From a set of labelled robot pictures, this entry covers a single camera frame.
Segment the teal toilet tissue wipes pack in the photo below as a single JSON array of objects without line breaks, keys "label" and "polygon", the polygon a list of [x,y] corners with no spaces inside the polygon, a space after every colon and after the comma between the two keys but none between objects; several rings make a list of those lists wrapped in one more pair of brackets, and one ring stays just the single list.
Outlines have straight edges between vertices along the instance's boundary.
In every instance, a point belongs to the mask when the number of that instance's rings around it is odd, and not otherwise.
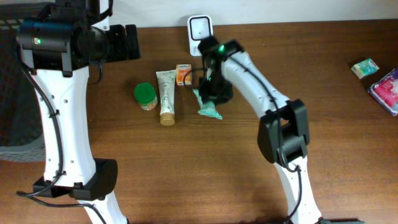
[{"label": "teal toilet tissue wipes pack", "polygon": [[222,115],[220,115],[219,112],[216,110],[216,106],[212,101],[204,103],[201,96],[199,95],[198,89],[193,89],[193,93],[196,96],[198,104],[200,106],[198,114],[211,118],[223,119]]}]

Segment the orange tissue packet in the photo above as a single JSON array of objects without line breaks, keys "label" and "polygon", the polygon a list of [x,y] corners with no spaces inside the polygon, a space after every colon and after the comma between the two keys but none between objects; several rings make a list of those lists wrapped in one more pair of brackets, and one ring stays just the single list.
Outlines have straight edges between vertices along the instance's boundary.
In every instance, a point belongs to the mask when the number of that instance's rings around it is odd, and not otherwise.
[{"label": "orange tissue packet", "polygon": [[192,84],[192,65],[191,64],[176,65],[176,72],[177,72],[176,83],[178,86]]}]

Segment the white tube gold cap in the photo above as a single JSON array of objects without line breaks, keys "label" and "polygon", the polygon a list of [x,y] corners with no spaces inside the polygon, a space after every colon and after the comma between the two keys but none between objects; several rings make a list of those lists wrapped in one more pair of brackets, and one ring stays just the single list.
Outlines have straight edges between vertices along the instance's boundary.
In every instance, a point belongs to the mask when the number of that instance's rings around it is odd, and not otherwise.
[{"label": "white tube gold cap", "polygon": [[160,98],[160,123],[163,126],[175,124],[175,79],[176,70],[156,72]]}]

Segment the green lid jar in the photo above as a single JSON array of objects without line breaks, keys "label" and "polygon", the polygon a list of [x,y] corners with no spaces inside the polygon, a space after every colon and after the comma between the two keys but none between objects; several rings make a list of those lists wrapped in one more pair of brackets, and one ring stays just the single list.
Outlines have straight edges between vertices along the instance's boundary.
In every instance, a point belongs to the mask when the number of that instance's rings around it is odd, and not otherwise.
[{"label": "green lid jar", "polygon": [[140,108],[153,110],[158,103],[154,87],[150,83],[140,83],[134,89],[134,96]]}]

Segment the teal tissue packet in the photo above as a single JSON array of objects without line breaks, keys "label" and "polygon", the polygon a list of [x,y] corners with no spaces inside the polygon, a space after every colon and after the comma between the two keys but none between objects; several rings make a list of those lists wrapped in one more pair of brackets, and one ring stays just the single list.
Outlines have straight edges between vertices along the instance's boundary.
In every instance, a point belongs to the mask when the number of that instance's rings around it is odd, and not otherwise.
[{"label": "teal tissue packet", "polygon": [[371,58],[368,58],[359,63],[356,63],[351,67],[351,71],[359,79],[362,79],[364,77],[372,75],[373,73],[376,73],[378,70],[379,70],[379,67],[376,65],[376,63]]}]

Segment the red purple tissue pack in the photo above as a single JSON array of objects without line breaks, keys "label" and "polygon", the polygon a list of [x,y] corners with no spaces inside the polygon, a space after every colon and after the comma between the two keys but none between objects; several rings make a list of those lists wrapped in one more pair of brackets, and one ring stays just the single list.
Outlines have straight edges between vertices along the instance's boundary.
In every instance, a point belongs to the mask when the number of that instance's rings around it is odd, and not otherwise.
[{"label": "red purple tissue pack", "polygon": [[391,115],[397,115],[397,68],[368,88],[368,93]]}]

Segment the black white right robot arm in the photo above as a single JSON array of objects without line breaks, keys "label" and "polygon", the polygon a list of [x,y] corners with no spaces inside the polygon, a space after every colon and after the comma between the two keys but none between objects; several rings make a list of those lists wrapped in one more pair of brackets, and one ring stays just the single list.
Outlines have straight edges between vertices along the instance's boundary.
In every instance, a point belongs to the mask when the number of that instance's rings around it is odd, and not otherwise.
[{"label": "black white right robot arm", "polygon": [[237,40],[221,44],[209,36],[198,49],[208,72],[199,88],[204,101],[226,103],[236,88],[259,118],[257,145],[282,182],[288,205],[285,223],[321,223],[307,170],[310,135],[304,103],[277,90]]}]

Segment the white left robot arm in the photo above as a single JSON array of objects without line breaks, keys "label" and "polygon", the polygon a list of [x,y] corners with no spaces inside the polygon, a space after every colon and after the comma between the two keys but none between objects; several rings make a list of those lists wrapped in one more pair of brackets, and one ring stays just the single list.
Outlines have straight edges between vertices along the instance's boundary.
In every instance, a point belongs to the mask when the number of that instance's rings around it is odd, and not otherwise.
[{"label": "white left robot arm", "polygon": [[118,164],[93,157],[88,136],[89,67],[140,57],[134,25],[111,26],[112,1],[55,1],[17,31],[17,58],[39,102],[45,171],[30,193],[43,206],[64,195],[93,223],[127,223],[114,188]]}]

